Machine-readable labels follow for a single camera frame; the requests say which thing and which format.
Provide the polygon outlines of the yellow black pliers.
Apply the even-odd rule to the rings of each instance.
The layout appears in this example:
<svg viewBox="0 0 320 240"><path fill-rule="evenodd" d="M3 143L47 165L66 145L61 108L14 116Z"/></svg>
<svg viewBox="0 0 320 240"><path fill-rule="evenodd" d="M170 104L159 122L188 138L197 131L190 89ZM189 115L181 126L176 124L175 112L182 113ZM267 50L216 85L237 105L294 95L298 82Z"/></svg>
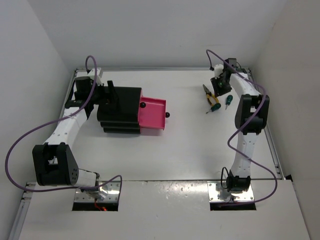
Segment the yellow black pliers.
<svg viewBox="0 0 320 240"><path fill-rule="evenodd" d="M204 84L202 85L202 87L206 94L207 102L211 107L220 103L219 100L215 97L215 95Z"/></svg>

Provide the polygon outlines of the pink drawer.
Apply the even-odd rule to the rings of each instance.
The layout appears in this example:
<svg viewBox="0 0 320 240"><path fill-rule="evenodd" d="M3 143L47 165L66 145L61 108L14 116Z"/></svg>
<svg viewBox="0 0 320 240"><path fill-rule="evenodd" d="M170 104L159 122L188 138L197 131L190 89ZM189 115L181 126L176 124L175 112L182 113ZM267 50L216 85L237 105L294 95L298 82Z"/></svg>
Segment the pink drawer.
<svg viewBox="0 0 320 240"><path fill-rule="evenodd" d="M142 109L146 107L146 103L144 101L144 96L143 96L142 93L141 93L140 98L139 98L139 107L142 108Z"/></svg>
<svg viewBox="0 0 320 240"><path fill-rule="evenodd" d="M160 136L162 131L162 129L158 128L140 127L140 134L142 136Z"/></svg>
<svg viewBox="0 0 320 240"><path fill-rule="evenodd" d="M143 97L146 103L145 108L138 110L138 123L140 127L154 128L154 129L165 129L166 118L170 114L166 111L165 99Z"/></svg>

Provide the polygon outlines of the pink top drawer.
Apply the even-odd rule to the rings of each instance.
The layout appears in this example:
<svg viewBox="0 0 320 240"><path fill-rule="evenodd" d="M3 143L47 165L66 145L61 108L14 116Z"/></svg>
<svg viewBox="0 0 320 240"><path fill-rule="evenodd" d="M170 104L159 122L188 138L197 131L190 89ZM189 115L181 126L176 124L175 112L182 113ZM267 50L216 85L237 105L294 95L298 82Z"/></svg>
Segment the pink top drawer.
<svg viewBox="0 0 320 240"><path fill-rule="evenodd" d="M144 96L143 96L142 93L141 93L140 98L139 98L139 107L142 108L142 109L146 107L146 103L144 101Z"/></svg>

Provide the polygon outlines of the pink bottom drawer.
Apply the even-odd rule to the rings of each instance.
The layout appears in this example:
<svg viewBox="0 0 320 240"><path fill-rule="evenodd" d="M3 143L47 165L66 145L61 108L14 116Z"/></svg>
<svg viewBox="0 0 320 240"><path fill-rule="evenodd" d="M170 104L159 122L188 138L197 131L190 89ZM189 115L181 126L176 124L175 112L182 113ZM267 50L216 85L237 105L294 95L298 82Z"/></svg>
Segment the pink bottom drawer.
<svg viewBox="0 0 320 240"><path fill-rule="evenodd" d="M158 128L140 127L140 134L142 136L160 136L162 131L162 129Z"/></svg>

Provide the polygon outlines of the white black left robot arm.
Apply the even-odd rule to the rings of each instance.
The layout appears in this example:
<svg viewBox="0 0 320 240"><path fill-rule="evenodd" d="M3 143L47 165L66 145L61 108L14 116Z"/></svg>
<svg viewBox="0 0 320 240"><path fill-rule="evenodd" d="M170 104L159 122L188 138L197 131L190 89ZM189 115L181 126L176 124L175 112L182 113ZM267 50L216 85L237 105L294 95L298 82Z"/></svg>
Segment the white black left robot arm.
<svg viewBox="0 0 320 240"><path fill-rule="evenodd" d="M82 192L101 198L108 191L96 172L81 169L72 153L72 146L94 106L105 100L101 83L103 71L91 69L85 76L76 77L64 105L62 120L51 136L35 145L32 157L37 183L40 186L76 187Z"/></svg>

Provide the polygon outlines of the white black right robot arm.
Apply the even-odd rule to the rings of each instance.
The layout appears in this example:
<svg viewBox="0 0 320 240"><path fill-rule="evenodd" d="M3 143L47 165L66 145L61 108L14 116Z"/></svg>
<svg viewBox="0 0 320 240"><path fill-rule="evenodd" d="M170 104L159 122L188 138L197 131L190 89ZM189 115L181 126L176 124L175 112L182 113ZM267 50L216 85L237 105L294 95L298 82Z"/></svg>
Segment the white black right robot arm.
<svg viewBox="0 0 320 240"><path fill-rule="evenodd" d="M234 162L228 171L225 189L228 192L242 193L251 183L251 162L258 135L266 127L270 98L261 94L252 83L244 80L246 73L236 74L232 67L237 66L235 58L228 58L223 65L217 64L214 77L210 79L214 96L220 97L235 90L239 104L235 114L237 148Z"/></svg>

